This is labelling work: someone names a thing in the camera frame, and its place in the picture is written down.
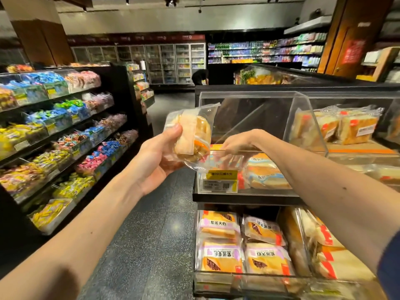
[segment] wall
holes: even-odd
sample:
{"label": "wall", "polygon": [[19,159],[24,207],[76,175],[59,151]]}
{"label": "wall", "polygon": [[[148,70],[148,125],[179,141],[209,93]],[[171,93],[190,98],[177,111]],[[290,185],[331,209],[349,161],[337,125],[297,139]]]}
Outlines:
{"label": "wall", "polygon": [[67,35],[290,27],[303,2],[61,13]]}
{"label": "wall", "polygon": [[336,2],[337,0],[305,0],[300,13],[300,23],[307,22],[310,14],[318,8],[321,9],[323,15],[332,15]]}

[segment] pillar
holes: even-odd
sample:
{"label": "pillar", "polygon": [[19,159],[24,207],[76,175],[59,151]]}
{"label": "pillar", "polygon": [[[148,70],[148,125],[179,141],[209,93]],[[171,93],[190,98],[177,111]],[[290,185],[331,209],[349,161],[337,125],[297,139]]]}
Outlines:
{"label": "pillar", "polygon": [[54,0],[1,0],[30,62],[74,61]]}
{"label": "pillar", "polygon": [[318,73],[355,78],[393,0],[337,0]]}

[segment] person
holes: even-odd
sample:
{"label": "person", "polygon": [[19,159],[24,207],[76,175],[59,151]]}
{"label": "person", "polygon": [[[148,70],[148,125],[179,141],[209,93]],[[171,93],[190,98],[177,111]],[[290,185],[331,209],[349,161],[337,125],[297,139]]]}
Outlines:
{"label": "person", "polygon": [[202,80],[206,80],[206,84],[208,85],[208,70],[197,70],[192,75],[194,85],[203,85]]}
{"label": "person", "polygon": [[[181,134],[177,124],[144,142],[137,156],[73,221],[0,280],[2,299],[75,299],[140,198],[182,166],[163,158]],[[237,154],[250,146],[277,164],[335,237],[377,274],[387,296],[397,299],[400,194],[264,130],[230,136],[222,149]]]}

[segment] sleeve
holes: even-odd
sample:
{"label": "sleeve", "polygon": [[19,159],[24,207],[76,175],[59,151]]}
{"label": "sleeve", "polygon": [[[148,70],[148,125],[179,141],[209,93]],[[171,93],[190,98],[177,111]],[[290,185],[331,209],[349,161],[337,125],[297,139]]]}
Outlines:
{"label": "sleeve", "polygon": [[388,299],[398,299],[400,285],[400,231],[387,245],[378,264],[377,276]]}

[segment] speckled floor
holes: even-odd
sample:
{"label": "speckled floor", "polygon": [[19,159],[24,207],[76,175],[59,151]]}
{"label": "speckled floor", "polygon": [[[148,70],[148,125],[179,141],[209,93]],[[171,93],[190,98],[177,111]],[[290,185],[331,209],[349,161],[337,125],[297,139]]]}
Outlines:
{"label": "speckled floor", "polygon": [[[194,107],[194,93],[156,95],[154,134],[170,111]],[[129,214],[79,300],[188,300],[192,296],[194,171],[174,172]]]}

